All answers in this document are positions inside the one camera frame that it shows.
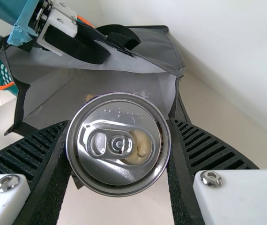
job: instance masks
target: can rim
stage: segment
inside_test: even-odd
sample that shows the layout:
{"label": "can rim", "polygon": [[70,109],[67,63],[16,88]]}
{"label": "can rim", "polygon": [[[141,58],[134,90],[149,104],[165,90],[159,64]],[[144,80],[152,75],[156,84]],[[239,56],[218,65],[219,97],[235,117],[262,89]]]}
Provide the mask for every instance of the can rim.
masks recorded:
{"label": "can rim", "polygon": [[[79,131],[79,127],[81,125],[81,113],[88,104],[92,104],[95,101],[99,101],[102,98],[112,97],[122,95],[120,99],[128,98],[128,100],[132,100],[130,98],[134,97],[135,100],[139,101],[138,104],[144,105],[147,104],[147,110],[149,110],[150,114],[153,115],[155,120],[158,123],[158,127],[161,131],[162,139],[164,140],[164,145],[162,145],[160,151],[160,156],[158,157],[156,166],[145,176],[143,179],[132,183],[130,185],[123,185],[123,186],[113,186],[113,185],[106,185],[95,178],[93,178],[76,160],[76,139]],[[164,172],[170,157],[171,152],[171,134],[168,127],[168,124],[163,116],[163,114],[158,110],[158,108],[147,99],[144,99],[138,95],[124,93],[124,92],[113,92],[105,95],[98,96],[92,100],[90,100],[87,104],[85,104],[75,115],[73,120],[70,123],[68,133],[67,133],[67,140],[66,140],[66,154],[68,161],[71,165],[71,168],[78,179],[83,182],[85,186],[89,189],[106,195],[106,196],[113,196],[113,197],[124,197],[137,194],[151,185],[153,185],[162,175]]]}

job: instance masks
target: can lid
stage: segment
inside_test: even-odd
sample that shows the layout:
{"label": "can lid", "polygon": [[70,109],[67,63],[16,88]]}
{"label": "can lid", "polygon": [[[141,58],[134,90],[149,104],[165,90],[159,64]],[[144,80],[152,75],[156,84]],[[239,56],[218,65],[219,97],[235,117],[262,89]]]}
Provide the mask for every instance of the can lid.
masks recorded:
{"label": "can lid", "polygon": [[[162,128],[164,122],[153,104],[133,94],[111,93],[91,100],[76,114],[67,135],[67,156],[74,173],[102,194],[125,195],[129,187],[131,194],[147,188],[169,159],[170,133],[166,124]],[[143,135],[134,135],[136,131]],[[140,143],[148,154],[135,164],[127,159]]]}

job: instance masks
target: pull tab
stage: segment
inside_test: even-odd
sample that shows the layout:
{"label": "pull tab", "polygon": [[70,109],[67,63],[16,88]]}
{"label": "pull tab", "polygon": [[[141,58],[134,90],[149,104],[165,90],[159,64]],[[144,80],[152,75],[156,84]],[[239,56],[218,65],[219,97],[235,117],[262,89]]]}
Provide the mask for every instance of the pull tab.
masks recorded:
{"label": "pull tab", "polygon": [[95,159],[124,159],[134,147],[133,137],[124,130],[93,130],[87,139],[88,154]]}

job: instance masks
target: gray fabric bag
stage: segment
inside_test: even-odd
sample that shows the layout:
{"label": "gray fabric bag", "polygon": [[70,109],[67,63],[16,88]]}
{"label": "gray fabric bag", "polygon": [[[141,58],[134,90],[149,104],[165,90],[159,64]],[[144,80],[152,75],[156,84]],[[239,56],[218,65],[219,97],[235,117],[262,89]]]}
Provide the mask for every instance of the gray fabric bag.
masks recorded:
{"label": "gray fabric bag", "polygon": [[58,56],[40,47],[26,52],[15,46],[0,50],[0,59],[18,87],[15,120],[8,132],[22,135],[71,120],[88,94],[112,91],[138,94],[174,117],[178,82],[185,62],[165,26],[129,27],[141,40],[131,54],[94,40],[111,55],[101,65]]}

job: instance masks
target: white wall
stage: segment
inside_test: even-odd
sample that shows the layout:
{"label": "white wall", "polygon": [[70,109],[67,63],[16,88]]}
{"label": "white wall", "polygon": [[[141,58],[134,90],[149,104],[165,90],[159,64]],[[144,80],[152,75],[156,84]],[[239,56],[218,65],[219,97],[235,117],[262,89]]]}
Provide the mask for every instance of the white wall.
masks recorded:
{"label": "white wall", "polygon": [[[100,26],[104,24],[102,10],[97,0],[64,0],[64,3],[76,11],[78,15],[89,20],[93,25]],[[8,35],[11,29],[11,25],[0,20],[0,35]]]}
{"label": "white wall", "polygon": [[267,130],[267,1],[100,2],[107,23],[169,26],[188,69]]}

